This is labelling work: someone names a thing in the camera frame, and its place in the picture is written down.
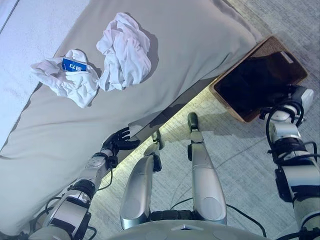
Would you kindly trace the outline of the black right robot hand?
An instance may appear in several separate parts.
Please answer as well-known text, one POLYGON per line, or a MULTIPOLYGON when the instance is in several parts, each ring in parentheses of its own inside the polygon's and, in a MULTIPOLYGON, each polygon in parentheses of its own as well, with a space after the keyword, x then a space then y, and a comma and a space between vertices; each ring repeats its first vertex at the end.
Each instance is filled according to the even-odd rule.
POLYGON ((288 101, 294 101, 302 103, 302 95, 307 89, 300 85, 283 85, 280 86, 274 93, 269 97, 273 104, 280 104, 288 101))

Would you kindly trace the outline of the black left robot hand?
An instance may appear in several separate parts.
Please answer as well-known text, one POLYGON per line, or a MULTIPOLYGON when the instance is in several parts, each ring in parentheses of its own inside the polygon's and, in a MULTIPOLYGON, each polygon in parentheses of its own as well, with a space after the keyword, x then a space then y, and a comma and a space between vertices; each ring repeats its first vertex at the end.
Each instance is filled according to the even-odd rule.
POLYGON ((140 145, 141 141, 131 140, 130 128, 125 127, 111 134, 102 144, 102 152, 111 152, 113 156, 117 156, 119 151, 134 150, 140 145))

